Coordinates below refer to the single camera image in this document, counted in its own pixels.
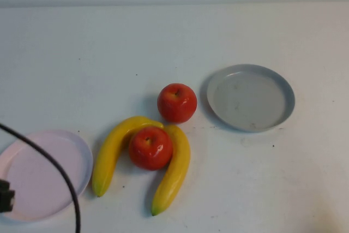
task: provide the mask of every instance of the yellow banana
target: yellow banana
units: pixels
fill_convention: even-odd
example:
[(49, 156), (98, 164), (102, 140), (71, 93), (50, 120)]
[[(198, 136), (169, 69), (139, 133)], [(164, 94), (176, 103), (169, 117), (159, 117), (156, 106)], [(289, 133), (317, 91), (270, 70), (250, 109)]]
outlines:
[(160, 122), (147, 117), (130, 117), (121, 122), (105, 139), (94, 164), (92, 174), (92, 189), (95, 195), (103, 196), (113, 177), (116, 162), (122, 149), (127, 146), (131, 137), (140, 129), (156, 126), (163, 128)]
[(190, 146), (184, 132), (177, 126), (166, 126), (173, 143), (173, 156), (166, 174), (160, 183), (152, 204), (152, 215), (165, 211), (176, 197), (190, 162)]

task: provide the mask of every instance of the banana tip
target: banana tip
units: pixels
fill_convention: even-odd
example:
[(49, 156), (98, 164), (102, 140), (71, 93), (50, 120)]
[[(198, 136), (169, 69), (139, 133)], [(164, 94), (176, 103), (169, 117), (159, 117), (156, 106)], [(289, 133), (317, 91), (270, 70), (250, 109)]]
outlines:
[(160, 214), (160, 213), (161, 213), (161, 211), (158, 208), (152, 208), (152, 216), (153, 217)]

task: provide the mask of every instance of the gray plate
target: gray plate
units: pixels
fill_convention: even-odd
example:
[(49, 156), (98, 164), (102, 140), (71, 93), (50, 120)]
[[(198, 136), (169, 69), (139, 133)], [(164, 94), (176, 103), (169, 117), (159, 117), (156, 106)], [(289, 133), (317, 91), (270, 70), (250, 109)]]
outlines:
[(208, 102), (233, 128), (260, 132), (285, 121), (294, 109), (293, 90), (278, 73), (259, 65), (233, 65), (211, 78)]

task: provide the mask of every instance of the black object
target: black object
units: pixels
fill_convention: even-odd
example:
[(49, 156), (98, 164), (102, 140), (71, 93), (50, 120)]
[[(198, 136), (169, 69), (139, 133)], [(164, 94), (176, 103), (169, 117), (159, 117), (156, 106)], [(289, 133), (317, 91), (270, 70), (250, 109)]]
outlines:
[[(0, 129), (2, 129), (3, 131), (11, 134), (12, 136), (15, 136), (16, 138), (22, 140), (23, 142), (25, 142), (26, 144), (28, 144), (29, 146), (31, 146), (33, 149), (35, 149), (36, 151), (38, 151), (41, 155), (43, 155), (49, 162), (51, 162), (51, 164), (53, 166), (55, 166), (55, 168), (59, 171), (59, 173), (61, 173), (62, 177), (64, 178), (66, 184), (68, 185), (70, 194), (71, 194), (71, 198), (73, 199), (73, 203), (74, 203), (74, 209), (75, 209), (75, 218), (76, 218), (76, 227), (75, 227), (75, 233), (80, 233), (81, 231), (81, 214), (80, 214), (80, 208), (79, 208), (79, 201), (77, 200), (77, 195), (75, 193), (75, 189), (73, 184), (71, 183), (67, 173), (64, 171), (64, 169), (62, 168), (62, 166), (50, 155), (48, 154), (45, 150), (43, 150), (41, 147), (39, 147), (37, 144), (35, 144), (33, 141), (31, 141), (30, 139), (26, 138), (25, 136), (21, 135), (20, 133), (14, 131), (13, 129), (3, 125), (0, 123)], [(9, 183), (8, 182), (2, 182), (2, 187), (4, 188), (9, 188)], [(11, 190), (8, 191), (4, 191), (3, 195), (2, 192), (0, 191), (0, 212), (1, 212), (1, 205), (2, 205), (2, 196), (4, 196), (4, 207), (7, 207), (7, 201), (9, 200), (9, 197), (11, 196)]]
[(15, 192), (10, 190), (10, 183), (0, 180), (0, 213), (11, 212), (15, 201)]

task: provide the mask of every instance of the apple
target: apple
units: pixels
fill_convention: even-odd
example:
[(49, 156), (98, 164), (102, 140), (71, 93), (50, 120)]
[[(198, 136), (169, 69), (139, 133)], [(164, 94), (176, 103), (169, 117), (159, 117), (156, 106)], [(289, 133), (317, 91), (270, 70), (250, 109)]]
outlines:
[(189, 120), (197, 107), (194, 91), (179, 83), (173, 83), (161, 90), (158, 96), (158, 109), (164, 119), (174, 123)]
[(132, 137), (129, 144), (132, 162), (147, 170), (163, 168), (170, 161), (172, 152), (170, 136), (158, 127), (141, 129)]

